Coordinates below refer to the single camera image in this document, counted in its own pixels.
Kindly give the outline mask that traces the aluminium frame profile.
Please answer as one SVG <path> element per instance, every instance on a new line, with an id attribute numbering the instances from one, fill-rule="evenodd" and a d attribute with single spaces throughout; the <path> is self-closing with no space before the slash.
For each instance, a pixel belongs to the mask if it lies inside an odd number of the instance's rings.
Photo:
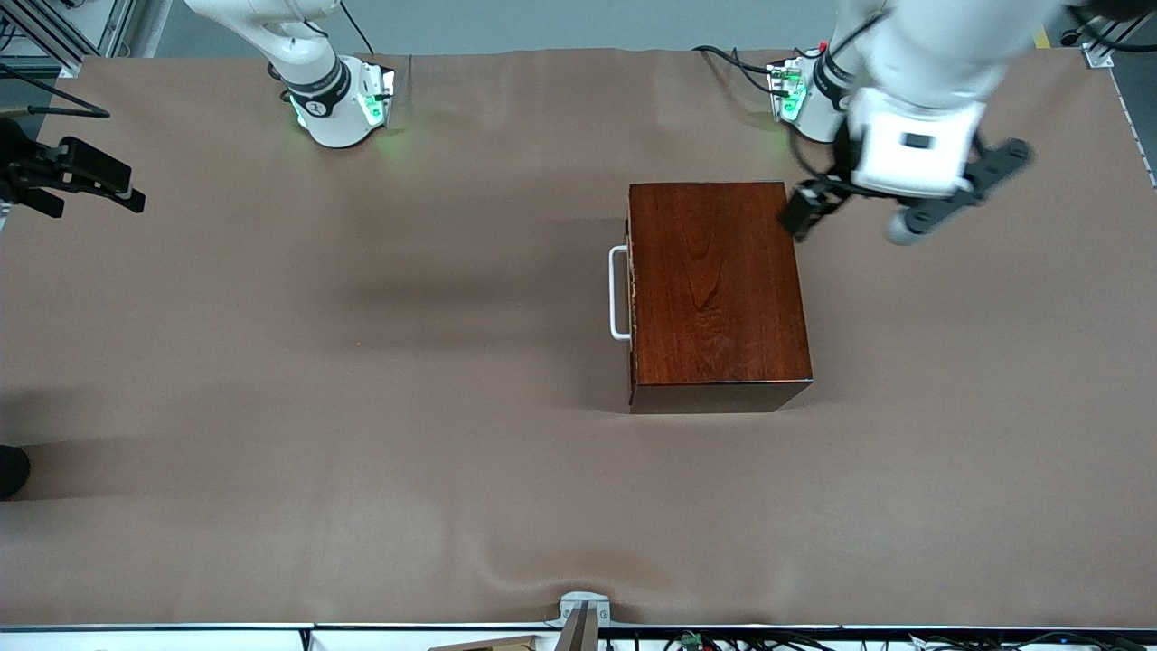
<path id="1" fill-rule="evenodd" d="M 89 58 L 149 56 L 171 0 L 0 0 L 0 62 L 76 77 Z"/>
<path id="2" fill-rule="evenodd" d="M 1100 21 L 1081 25 L 1081 50 L 1090 69 L 1112 69 L 1115 54 L 1157 53 L 1157 40 L 1138 40 L 1145 21 Z"/>

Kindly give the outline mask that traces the black round object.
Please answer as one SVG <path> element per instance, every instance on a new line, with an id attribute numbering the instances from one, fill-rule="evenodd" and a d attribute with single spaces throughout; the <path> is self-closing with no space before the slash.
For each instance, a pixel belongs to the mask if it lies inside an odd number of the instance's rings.
<path id="1" fill-rule="evenodd" d="M 24 487 L 32 473 L 24 449 L 0 445 L 0 500 L 9 500 Z"/>

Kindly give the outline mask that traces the brown cardboard piece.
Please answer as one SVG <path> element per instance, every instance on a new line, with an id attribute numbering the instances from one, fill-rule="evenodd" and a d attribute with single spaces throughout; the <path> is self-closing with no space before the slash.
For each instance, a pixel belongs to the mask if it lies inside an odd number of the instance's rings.
<path id="1" fill-rule="evenodd" d="M 500 637 L 493 639 L 470 639 L 449 646 L 432 646 L 428 651 L 538 651 L 536 635 Z"/>

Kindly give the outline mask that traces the white table frame rail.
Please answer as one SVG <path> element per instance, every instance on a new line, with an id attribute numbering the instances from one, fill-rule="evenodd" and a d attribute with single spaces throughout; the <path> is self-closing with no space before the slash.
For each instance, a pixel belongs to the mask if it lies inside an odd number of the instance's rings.
<path id="1" fill-rule="evenodd" d="M 470 639 L 558 631 L 535 626 L 0 627 L 0 651 L 428 651 Z M 1144 627 L 614 626 L 605 651 L 1157 651 Z"/>

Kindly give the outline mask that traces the brown table cover cloth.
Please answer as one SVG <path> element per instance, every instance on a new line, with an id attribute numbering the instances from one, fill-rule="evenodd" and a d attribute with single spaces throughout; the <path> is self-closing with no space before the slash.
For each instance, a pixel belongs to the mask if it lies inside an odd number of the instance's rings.
<path id="1" fill-rule="evenodd" d="M 1157 627 L 1157 191 L 1107 71 L 1032 51 L 1033 167 L 918 246 L 797 259 L 815 384 L 641 416 L 607 334 L 628 188 L 799 177 L 690 51 L 389 58 L 390 128 L 303 135 L 255 59 L 90 61 L 53 119 L 147 210 L 0 235 L 0 622 L 619 617 Z"/>

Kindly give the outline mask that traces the grey metal bracket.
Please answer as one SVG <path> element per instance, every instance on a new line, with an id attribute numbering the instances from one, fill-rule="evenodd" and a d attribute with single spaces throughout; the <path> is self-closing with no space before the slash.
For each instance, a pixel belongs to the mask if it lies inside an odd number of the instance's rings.
<path id="1" fill-rule="evenodd" d="M 610 598 L 572 590 L 560 598 L 559 617 L 550 626 L 559 632 L 552 651 L 605 651 L 602 632 L 613 626 Z"/>

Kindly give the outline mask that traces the dark brown wooden cabinet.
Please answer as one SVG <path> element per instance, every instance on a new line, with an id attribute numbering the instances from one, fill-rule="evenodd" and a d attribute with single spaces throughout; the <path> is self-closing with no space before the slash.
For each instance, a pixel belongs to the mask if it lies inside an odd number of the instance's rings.
<path id="1" fill-rule="evenodd" d="M 815 382 L 782 182 L 636 183 L 624 246 L 633 413 L 759 413 Z"/>

